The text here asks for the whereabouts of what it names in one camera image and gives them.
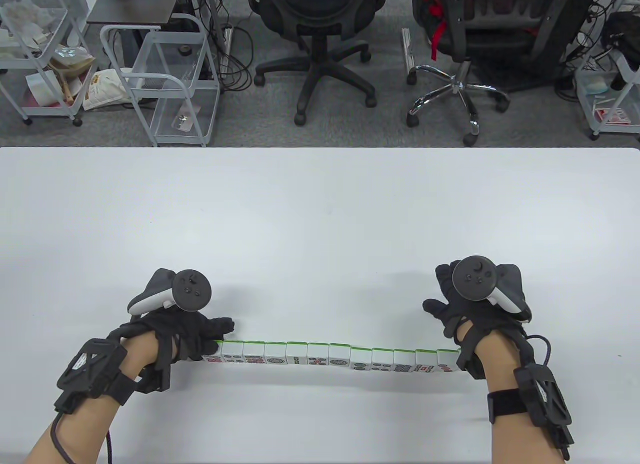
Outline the person's left hand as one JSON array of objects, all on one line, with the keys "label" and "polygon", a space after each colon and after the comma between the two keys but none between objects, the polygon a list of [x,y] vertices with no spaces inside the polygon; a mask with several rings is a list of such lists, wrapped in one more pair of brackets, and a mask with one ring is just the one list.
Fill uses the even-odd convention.
[{"label": "person's left hand", "polygon": [[111,331],[108,339],[137,338],[153,332],[158,343],[157,357],[144,366],[136,390],[149,394],[170,387],[170,367],[178,361],[202,361],[220,347],[226,334],[234,331],[232,318],[208,318],[200,312],[188,312],[177,306],[156,309],[133,318]]}]

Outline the person's right hand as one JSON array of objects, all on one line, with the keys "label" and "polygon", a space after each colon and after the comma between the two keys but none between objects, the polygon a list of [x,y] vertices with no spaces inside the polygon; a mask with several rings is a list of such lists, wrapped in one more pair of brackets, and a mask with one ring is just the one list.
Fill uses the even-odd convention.
[{"label": "person's right hand", "polygon": [[524,365],[535,361],[523,328],[533,317],[526,303],[522,273],[514,264],[496,265],[473,255],[435,268],[446,302],[429,298],[423,310],[442,322],[443,334],[459,346],[457,366],[476,380],[486,378],[478,343],[492,332],[514,343]]}]

